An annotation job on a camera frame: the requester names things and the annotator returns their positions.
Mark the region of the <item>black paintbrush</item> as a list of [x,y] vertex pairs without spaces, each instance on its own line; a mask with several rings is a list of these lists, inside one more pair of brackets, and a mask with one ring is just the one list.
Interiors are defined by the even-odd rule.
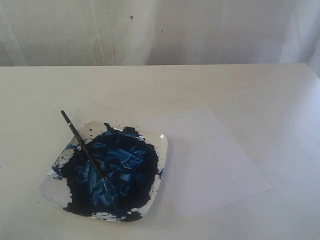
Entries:
[[82,139],[82,137],[78,133],[77,129],[74,127],[72,121],[69,119],[69,117],[67,116],[65,111],[61,110],[60,113],[61,113],[62,117],[64,118],[64,120],[66,121],[67,125],[69,126],[69,128],[70,128],[71,132],[73,133],[74,137],[78,141],[79,145],[81,146],[83,152],[85,153],[85,155],[87,156],[87,158],[91,162],[91,165],[93,166],[93,168],[95,169],[98,177],[100,178],[100,181],[101,181],[104,189],[109,194],[111,194],[111,189],[108,186],[107,178],[104,176],[100,165],[98,164],[98,162],[96,161],[96,159],[94,158],[92,153],[89,151],[88,147],[86,146],[85,141]]

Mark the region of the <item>white square plate blue paint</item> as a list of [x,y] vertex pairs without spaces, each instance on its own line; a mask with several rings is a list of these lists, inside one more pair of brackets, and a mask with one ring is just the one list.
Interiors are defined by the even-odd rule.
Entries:
[[96,163],[71,139],[42,180],[41,198],[66,212],[93,219],[141,219],[160,187],[167,137],[98,121],[85,123],[78,132]]

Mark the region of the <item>white paper sheet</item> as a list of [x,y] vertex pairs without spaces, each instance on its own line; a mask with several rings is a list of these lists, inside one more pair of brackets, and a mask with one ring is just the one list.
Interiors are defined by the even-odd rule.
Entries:
[[168,139],[163,183],[181,216],[198,217],[272,188],[210,110],[161,113],[139,125]]

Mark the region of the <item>white backdrop curtain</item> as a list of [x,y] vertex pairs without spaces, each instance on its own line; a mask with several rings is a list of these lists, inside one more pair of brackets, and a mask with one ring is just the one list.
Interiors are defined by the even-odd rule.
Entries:
[[3,0],[1,66],[305,63],[317,0]]

